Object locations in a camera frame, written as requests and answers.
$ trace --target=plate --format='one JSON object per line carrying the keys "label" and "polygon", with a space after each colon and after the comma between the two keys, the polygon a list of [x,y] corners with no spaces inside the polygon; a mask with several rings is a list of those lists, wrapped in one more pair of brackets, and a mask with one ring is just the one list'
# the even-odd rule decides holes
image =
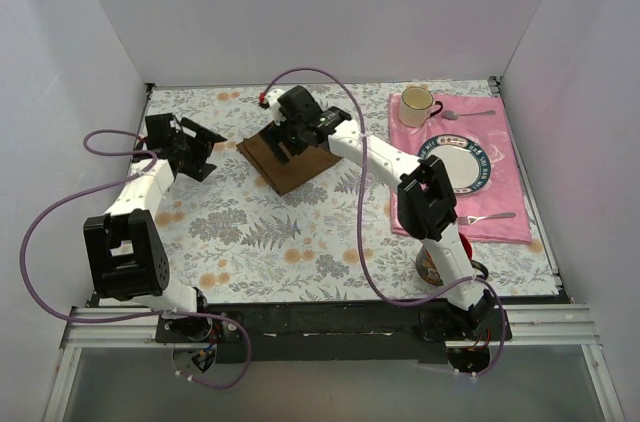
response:
{"label": "plate", "polygon": [[484,149],[473,140],[454,134],[431,137],[418,151],[421,159],[430,155],[444,162],[455,194],[472,194],[489,182],[491,162]]}

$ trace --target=mug handle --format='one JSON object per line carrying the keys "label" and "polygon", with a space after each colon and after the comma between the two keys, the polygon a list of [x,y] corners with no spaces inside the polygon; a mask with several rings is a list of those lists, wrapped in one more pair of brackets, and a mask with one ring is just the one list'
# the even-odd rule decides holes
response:
{"label": "mug handle", "polygon": [[442,102],[440,102],[439,100],[436,100],[433,105],[437,105],[438,108],[436,109],[435,112],[431,112],[429,114],[429,118],[434,117],[436,115],[438,115],[440,112],[442,112],[442,109],[444,108],[444,106],[442,105]]}

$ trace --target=plate rim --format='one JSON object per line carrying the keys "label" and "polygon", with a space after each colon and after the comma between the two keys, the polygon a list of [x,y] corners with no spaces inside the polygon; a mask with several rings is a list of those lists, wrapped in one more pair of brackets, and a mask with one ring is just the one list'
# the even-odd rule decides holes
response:
{"label": "plate rim", "polygon": [[[479,167],[479,171],[478,171],[478,177],[476,178],[476,180],[466,186],[466,187],[461,187],[461,188],[453,188],[453,193],[456,195],[470,195],[470,194],[474,194],[476,192],[478,192],[480,189],[482,189],[484,186],[487,185],[487,183],[489,183],[489,179],[491,178],[491,160],[489,159],[489,156],[487,155],[487,151],[484,150],[482,148],[482,146],[480,144],[478,144],[477,142],[474,142],[473,140],[471,140],[469,137],[465,137],[464,135],[458,135],[458,134],[440,134],[440,135],[434,135],[433,137],[430,137],[429,139],[427,139],[421,146],[420,149],[418,149],[418,157],[420,157],[421,159],[425,159],[426,156],[429,155],[429,153],[431,153],[436,147],[439,146],[444,146],[444,145],[454,145],[454,144],[441,144],[438,142],[438,139],[441,137],[456,137],[458,139],[463,139],[466,141],[466,146],[462,147],[463,149],[468,150],[471,155],[473,155],[473,157],[476,159],[476,161],[478,162],[478,167]],[[434,143],[433,147],[431,147],[430,149],[425,149],[425,146],[430,145]],[[477,151],[471,150],[472,147],[477,148]],[[482,165],[482,159],[486,160],[486,174],[483,176],[483,165]]]}

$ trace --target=utensil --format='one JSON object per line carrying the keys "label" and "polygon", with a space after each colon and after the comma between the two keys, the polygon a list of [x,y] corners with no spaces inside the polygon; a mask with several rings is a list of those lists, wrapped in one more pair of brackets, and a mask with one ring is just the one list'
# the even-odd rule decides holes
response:
{"label": "utensil", "polygon": [[513,219],[516,216],[515,212],[503,212],[501,214],[492,214],[492,215],[465,215],[463,217],[458,217],[458,224],[460,225],[473,225],[481,220],[489,220],[489,219]]}
{"label": "utensil", "polygon": [[434,101],[433,94],[422,87],[409,87],[402,92],[398,119],[407,127],[420,127],[434,115],[442,112],[442,102]]}
{"label": "utensil", "polygon": [[458,120],[460,117],[467,117],[469,115],[496,115],[495,110],[487,110],[485,112],[474,112],[472,114],[459,114],[453,110],[445,110],[442,112],[442,117],[447,120]]}
{"label": "utensil", "polygon": [[454,134],[437,135],[418,151],[421,159],[426,160],[430,155],[444,163],[456,195],[472,194],[489,182],[491,162],[484,149],[473,140]]}

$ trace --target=beige mug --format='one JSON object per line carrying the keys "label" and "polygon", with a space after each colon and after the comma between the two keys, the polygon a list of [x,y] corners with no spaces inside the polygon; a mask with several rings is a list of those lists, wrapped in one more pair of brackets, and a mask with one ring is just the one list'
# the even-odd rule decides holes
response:
{"label": "beige mug", "polygon": [[420,127],[429,117],[442,112],[442,102],[434,101],[433,94],[422,87],[409,87],[402,92],[398,119],[407,127]]}

